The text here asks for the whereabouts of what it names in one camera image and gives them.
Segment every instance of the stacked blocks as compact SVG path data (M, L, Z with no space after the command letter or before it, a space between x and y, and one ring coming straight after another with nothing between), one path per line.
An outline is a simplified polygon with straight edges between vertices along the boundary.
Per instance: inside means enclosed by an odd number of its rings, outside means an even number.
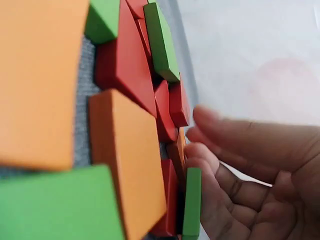
M96 48L95 83L119 90L157 116L147 57L126 0L120 0L118 38Z
M96 45L102 92L88 99L93 166L0 180L3 239L199 235L201 171L186 170L184 155L188 100L169 25L148 2L4 3L0 165L72 168L83 33ZM171 159L161 160L159 141Z

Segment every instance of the red wedge block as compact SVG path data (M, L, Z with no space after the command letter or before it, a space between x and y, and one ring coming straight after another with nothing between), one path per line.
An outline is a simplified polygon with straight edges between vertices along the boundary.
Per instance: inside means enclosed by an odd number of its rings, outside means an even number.
M95 83L117 89L157 116L147 57L126 0L120 0L118 38L96 48Z
M156 127L160 142L170 143L178 139L178 130L173 123L169 113L169 89L168 82L163 80L155 92L155 103L157 110Z
M134 19L144 19L144 5L148 4L147 0L126 0L132 12Z
M178 180L171 159L162 160L161 166L166 198L166 214L150 232L157 237L172 237L177 235Z
M184 81L181 78L177 83L170 85L170 116L174 125L185 127L190 124L190 107L184 87Z

